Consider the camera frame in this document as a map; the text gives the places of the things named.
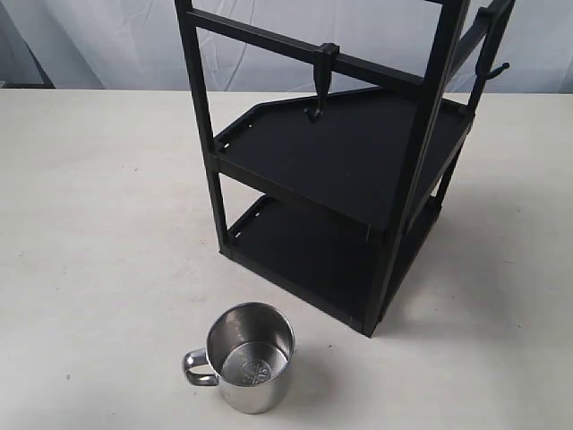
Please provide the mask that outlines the stainless steel mug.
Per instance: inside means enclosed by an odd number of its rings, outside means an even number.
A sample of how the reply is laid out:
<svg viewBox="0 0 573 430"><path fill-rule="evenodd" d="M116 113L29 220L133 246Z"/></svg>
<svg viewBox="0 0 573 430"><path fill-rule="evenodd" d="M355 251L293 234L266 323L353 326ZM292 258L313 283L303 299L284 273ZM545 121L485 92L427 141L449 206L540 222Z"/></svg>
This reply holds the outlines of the stainless steel mug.
<svg viewBox="0 0 573 430"><path fill-rule="evenodd" d="M247 302L220 315L205 346L184 355L182 370L189 384L215 387L233 409L256 415L286 397L294 354L288 319L272 305Z"/></svg>

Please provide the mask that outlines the black metal two-tier rack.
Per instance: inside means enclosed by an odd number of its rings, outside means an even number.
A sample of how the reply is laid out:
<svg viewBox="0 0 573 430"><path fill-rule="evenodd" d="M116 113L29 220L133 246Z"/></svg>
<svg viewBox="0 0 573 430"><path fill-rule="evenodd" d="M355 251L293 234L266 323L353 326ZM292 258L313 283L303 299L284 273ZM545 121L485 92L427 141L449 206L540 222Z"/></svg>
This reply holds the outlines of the black metal two-tier rack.
<svg viewBox="0 0 573 430"><path fill-rule="evenodd" d="M263 102L212 129L199 30L312 67L313 45L175 3L219 251L371 336L440 215L488 82L488 24L442 1L425 73L339 54L311 97Z"/></svg>

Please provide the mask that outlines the black plastic rail hook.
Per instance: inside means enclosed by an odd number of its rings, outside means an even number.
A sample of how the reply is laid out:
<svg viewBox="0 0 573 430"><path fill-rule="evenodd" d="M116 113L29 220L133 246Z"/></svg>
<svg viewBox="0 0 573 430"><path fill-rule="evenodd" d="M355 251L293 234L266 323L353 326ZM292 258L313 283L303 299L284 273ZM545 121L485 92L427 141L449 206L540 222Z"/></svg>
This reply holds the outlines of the black plastic rail hook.
<svg viewBox="0 0 573 430"><path fill-rule="evenodd" d="M318 46L313 55L313 80L317 93L315 108L306 107L304 113L311 123L319 121L331 84L332 65L339 54L339 46L334 43L323 43Z"/></svg>

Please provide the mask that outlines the black metal rail hook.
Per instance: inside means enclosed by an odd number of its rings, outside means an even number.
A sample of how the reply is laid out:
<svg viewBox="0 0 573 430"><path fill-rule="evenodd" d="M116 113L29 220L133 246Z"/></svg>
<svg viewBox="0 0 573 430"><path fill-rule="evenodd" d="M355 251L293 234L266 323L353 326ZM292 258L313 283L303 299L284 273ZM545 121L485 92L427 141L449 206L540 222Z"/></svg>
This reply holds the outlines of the black metal rail hook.
<svg viewBox="0 0 573 430"><path fill-rule="evenodd" d="M500 8L493 6L481 7L477 17L484 18L488 24L483 46L475 64L475 78L477 82L487 82L496 78L510 68L510 63L505 62L499 67L492 69L493 61L498 53L502 37L507 27L503 21Z"/></svg>

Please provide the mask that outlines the white backdrop curtain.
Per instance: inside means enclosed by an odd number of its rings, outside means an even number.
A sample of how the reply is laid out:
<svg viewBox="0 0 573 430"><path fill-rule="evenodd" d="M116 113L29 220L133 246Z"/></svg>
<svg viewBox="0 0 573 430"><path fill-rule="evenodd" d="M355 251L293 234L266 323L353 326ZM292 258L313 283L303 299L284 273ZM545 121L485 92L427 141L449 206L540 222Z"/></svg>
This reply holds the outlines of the white backdrop curtain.
<svg viewBox="0 0 573 430"><path fill-rule="evenodd" d="M440 8L425 1L200 1L211 13L422 74ZM310 91L312 68L198 33L205 80L218 91ZM572 90L572 4L516 3L497 55L509 63L490 92ZM60 89L184 90L171 1L4 1L1 78Z"/></svg>

